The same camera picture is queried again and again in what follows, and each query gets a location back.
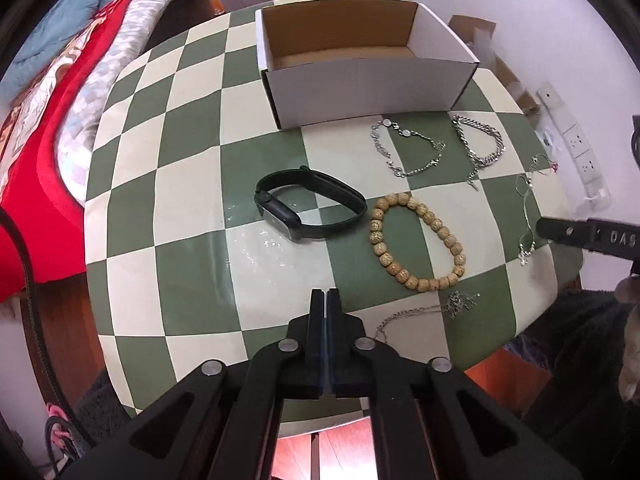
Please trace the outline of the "black fitness band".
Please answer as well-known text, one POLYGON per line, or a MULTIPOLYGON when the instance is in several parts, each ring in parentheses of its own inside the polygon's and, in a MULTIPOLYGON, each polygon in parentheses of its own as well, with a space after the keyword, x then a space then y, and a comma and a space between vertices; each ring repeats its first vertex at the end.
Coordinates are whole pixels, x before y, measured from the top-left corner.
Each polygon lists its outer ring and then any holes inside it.
POLYGON ((265 222, 293 242, 325 240, 348 231, 368 210, 360 192, 305 165, 262 177, 255 186, 254 203, 265 222), (317 209, 319 197, 342 206, 349 215, 330 223, 307 223, 300 213, 317 209))

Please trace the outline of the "white power strip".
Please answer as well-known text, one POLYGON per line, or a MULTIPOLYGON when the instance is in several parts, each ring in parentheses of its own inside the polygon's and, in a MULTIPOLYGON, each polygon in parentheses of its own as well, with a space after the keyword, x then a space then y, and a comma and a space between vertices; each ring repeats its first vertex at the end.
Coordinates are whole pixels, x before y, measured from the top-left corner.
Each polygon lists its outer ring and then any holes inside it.
POLYGON ((547 153, 558 165, 570 164, 584 189, 576 211, 585 214, 608 209, 611 193, 582 126, 549 81, 536 90, 536 96, 540 101, 538 131, 547 153))

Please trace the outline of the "green checkered tablecloth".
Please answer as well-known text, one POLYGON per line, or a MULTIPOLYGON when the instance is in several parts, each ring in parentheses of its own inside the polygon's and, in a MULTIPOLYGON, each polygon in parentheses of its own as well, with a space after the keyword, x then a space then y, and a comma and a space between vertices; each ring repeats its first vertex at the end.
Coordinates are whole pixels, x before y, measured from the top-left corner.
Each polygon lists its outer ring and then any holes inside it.
POLYGON ((468 368, 582 268, 527 231, 570 212, 508 90, 477 70, 443 113, 282 130, 257 9, 139 55, 106 98, 85 202, 90 299, 119 402, 284 337, 316 289, 401 354, 468 368))

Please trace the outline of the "brown cardboard box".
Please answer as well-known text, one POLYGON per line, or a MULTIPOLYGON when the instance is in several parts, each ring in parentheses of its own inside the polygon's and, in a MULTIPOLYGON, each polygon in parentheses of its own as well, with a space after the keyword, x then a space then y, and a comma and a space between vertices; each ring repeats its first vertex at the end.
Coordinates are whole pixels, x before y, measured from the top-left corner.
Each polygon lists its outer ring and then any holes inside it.
POLYGON ((448 26, 480 60, 480 67, 487 68, 497 77, 525 116, 534 116, 539 112, 539 105, 533 96, 495 51, 495 22, 454 14, 448 26))

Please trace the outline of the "white cardboard box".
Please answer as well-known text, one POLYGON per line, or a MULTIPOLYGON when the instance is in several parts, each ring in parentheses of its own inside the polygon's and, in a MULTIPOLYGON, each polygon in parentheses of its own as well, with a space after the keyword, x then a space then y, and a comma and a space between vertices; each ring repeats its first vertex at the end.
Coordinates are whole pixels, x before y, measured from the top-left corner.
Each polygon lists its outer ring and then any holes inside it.
POLYGON ((257 63, 281 129, 448 112, 480 61, 411 0, 304 0, 255 13, 257 63))

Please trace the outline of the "red quilted blanket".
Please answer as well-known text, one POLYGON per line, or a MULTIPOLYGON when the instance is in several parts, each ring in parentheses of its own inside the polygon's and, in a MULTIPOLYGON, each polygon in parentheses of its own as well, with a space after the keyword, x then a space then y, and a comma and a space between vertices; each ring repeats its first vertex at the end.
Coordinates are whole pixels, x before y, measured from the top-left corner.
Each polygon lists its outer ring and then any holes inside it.
POLYGON ((108 92, 171 0, 112 0, 12 101, 1 125, 1 211, 38 283, 85 270, 84 205, 108 92))

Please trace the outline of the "orange drink bottle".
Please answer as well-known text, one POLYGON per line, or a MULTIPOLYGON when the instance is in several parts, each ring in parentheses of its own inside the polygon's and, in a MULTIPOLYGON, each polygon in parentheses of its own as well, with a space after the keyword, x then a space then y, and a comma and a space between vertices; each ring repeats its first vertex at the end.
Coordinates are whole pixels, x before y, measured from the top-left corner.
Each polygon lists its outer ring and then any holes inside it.
POLYGON ((208 0, 215 16, 225 14, 226 8, 221 0, 208 0))

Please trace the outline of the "blue blanket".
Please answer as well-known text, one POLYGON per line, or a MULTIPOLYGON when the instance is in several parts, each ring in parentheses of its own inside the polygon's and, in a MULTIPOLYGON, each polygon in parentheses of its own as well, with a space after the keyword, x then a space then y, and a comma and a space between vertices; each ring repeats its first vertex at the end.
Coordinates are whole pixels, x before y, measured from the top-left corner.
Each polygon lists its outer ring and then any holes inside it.
POLYGON ((1 79, 1 101, 14 100, 112 0, 58 0, 35 26, 1 79))

